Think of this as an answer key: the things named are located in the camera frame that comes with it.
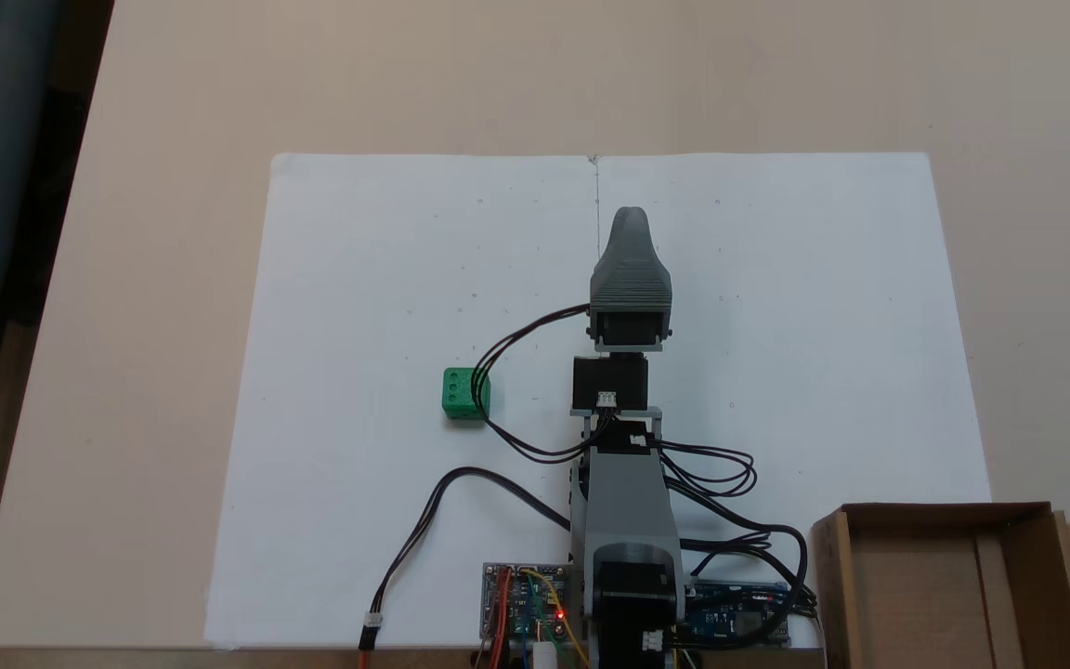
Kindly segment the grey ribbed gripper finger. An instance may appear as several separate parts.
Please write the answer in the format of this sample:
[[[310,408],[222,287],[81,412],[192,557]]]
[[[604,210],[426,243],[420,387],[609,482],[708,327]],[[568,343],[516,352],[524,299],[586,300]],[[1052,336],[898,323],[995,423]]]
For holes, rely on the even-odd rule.
[[[651,238],[645,209],[624,206],[613,217],[606,249],[592,272],[590,308],[594,314],[670,316],[672,279]]]

